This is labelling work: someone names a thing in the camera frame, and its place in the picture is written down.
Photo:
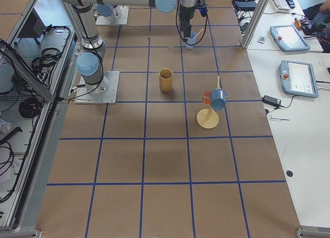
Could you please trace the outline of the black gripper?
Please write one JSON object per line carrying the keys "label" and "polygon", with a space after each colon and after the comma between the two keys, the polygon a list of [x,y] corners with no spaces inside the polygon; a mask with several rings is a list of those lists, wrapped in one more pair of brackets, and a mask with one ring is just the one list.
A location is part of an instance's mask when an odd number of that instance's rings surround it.
{"label": "black gripper", "polygon": [[197,0],[179,1],[180,31],[183,33],[183,39],[187,40],[191,35],[190,20],[194,17],[194,11],[197,6]]}

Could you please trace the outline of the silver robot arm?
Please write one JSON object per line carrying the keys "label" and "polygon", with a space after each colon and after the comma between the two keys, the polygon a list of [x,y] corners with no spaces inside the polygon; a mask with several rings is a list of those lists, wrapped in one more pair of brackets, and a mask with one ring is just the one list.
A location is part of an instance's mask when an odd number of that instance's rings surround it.
{"label": "silver robot arm", "polygon": [[155,7],[163,13],[169,13],[174,8],[177,8],[179,15],[180,30],[184,36],[190,35],[191,25],[190,20],[194,17],[195,9],[197,8],[197,0],[61,0],[71,6],[73,10],[73,20],[82,36],[81,44],[85,53],[90,52],[95,57],[98,57],[99,66],[95,73],[91,76],[82,74],[85,81],[88,94],[92,96],[101,96],[104,90],[107,89],[109,83],[105,80],[104,74],[101,72],[102,55],[100,52],[105,52],[105,43],[98,35],[96,28],[92,5],[133,5]]}
{"label": "silver robot arm", "polygon": [[122,15],[121,8],[117,5],[97,4],[96,11],[98,12],[99,15],[106,18],[115,17],[116,19],[118,19]]}

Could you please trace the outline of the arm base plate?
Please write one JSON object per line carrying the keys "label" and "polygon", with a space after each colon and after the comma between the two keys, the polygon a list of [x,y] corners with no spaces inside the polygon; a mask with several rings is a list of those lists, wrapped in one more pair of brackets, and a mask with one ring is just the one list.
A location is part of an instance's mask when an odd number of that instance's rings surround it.
{"label": "arm base plate", "polygon": [[105,71],[100,85],[86,85],[78,88],[76,104],[115,104],[117,100],[119,71]]}
{"label": "arm base plate", "polygon": [[96,5],[97,26],[120,26],[128,21],[128,6]]}

